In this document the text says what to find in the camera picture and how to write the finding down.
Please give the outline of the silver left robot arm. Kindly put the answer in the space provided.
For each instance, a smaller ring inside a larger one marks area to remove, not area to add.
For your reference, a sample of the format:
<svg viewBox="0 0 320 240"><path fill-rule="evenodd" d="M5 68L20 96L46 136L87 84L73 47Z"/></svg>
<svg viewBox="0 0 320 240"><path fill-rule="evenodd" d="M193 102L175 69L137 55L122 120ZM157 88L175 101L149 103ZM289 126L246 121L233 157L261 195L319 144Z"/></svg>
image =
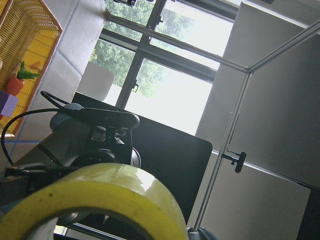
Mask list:
<svg viewBox="0 0 320 240"><path fill-rule="evenodd" d="M100 163L141 167L131 133L139 123L133 113L67 104L51 118L52 133L15 163L18 173L28 178L27 194L81 167Z"/></svg>

